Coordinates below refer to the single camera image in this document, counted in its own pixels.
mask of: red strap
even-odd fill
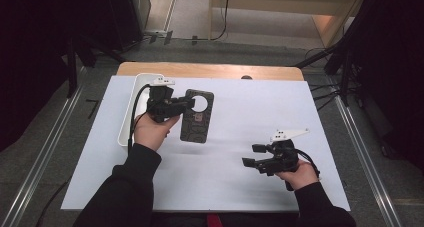
[[[218,214],[207,215],[208,227],[223,227]]]

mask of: black sleeve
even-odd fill
[[[354,227],[355,220],[344,209],[333,206],[320,182],[295,191],[299,205],[297,227]]]
[[[125,164],[113,168],[74,226],[149,226],[152,180],[160,162],[155,151],[134,144]]]

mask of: hand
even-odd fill
[[[315,170],[309,162],[299,160],[296,172],[279,172],[275,173],[282,180],[290,183],[294,190],[298,190],[307,185],[318,182]]]
[[[180,116],[174,116],[162,123],[156,123],[148,113],[141,118],[140,115],[135,118],[135,122],[140,119],[134,130],[134,142],[141,144],[157,151],[162,145],[166,135],[175,123],[178,122]]]

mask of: white tabletop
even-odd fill
[[[350,209],[306,82],[172,79],[174,97],[196,89],[214,93],[215,101],[205,144],[181,141],[180,121],[159,149],[162,163],[153,180],[154,210],[297,211],[294,194],[283,181],[244,167],[241,158],[271,158],[270,153],[253,153],[252,144],[270,144],[277,129],[305,128],[310,133],[294,138],[295,147],[317,164],[332,203]],[[117,139],[134,81],[135,76],[112,77],[62,209],[83,209],[113,166],[124,163],[126,148]]]

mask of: person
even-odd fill
[[[179,116],[169,118],[162,123],[156,123],[149,114],[138,116],[138,118],[134,131],[134,145],[127,160],[123,165],[116,165],[113,168],[112,175],[104,181],[81,211],[74,226],[161,226],[165,223],[169,226],[206,226],[206,214],[183,217],[177,215],[173,222],[163,221],[160,214],[159,218],[154,217],[155,215],[152,213],[153,176],[161,162],[161,157],[156,151],[162,145],[172,126],[178,122]],[[291,184],[298,201],[297,220],[292,222],[288,220],[288,222],[297,227],[351,227],[356,225],[355,220],[346,210],[331,204],[308,162],[299,160],[299,168],[296,172],[280,172],[276,175]],[[219,216],[223,220],[219,224],[224,227],[241,226],[234,224],[241,223],[240,221],[231,221],[234,220],[234,216],[231,214]],[[236,216],[239,220],[248,215]],[[273,217],[266,216],[265,218],[268,220],[275,218],[275,214]],[[284,215],[279,214],[276,220],[281,223],[281,226],[290,226],[284,225],[284,218]],[[244,223],[254,226],[253,219],[257,221],[257,218],[249,216]]]

